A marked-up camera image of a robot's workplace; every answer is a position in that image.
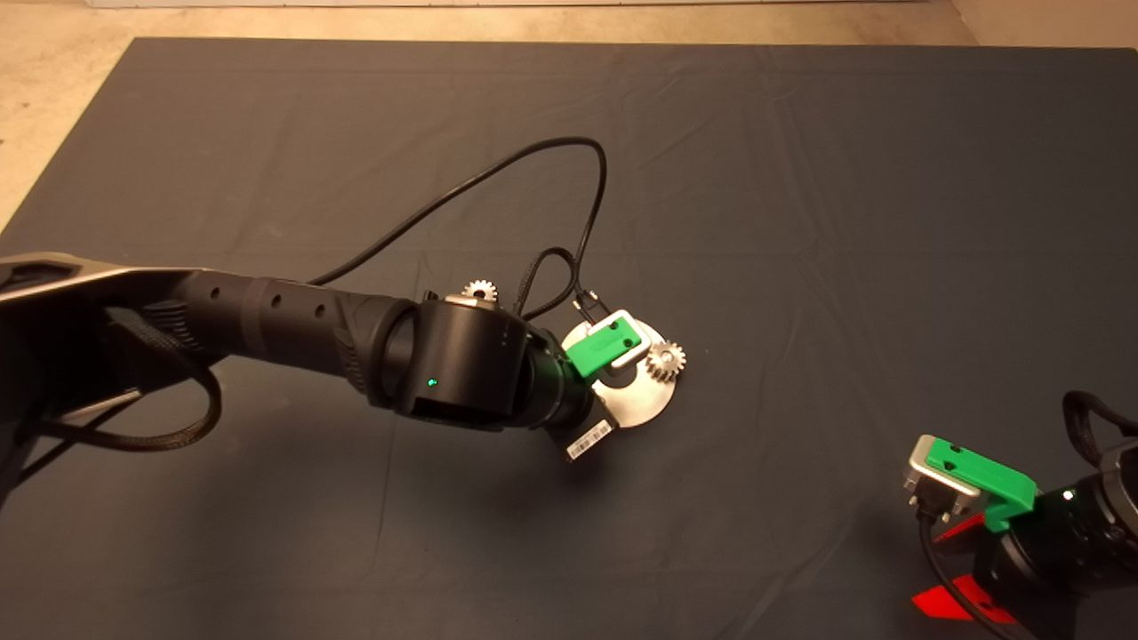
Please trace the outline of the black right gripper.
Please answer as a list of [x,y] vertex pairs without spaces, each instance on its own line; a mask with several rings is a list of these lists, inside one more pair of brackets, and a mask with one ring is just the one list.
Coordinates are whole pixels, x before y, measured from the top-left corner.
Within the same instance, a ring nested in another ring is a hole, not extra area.
[[[986,531],[986,515],[974,514],[935,533],[934,544],[973,544]],[[983,545],[974,579],[953,584],[999,625],[1074,625],[1090,596],[1133,586],[1133,463],[1106,460],[1045,492]],[[913,604],[932,620],[973,620],[945,586],[914,594]]]

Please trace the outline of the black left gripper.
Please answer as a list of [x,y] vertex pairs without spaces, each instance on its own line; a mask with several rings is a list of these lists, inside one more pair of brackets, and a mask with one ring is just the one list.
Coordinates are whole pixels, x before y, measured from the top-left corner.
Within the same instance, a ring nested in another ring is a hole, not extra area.
[[580,461],[615,434],[615,416],[552,336],[531,338],[531,426],[543,429],[564,461]]

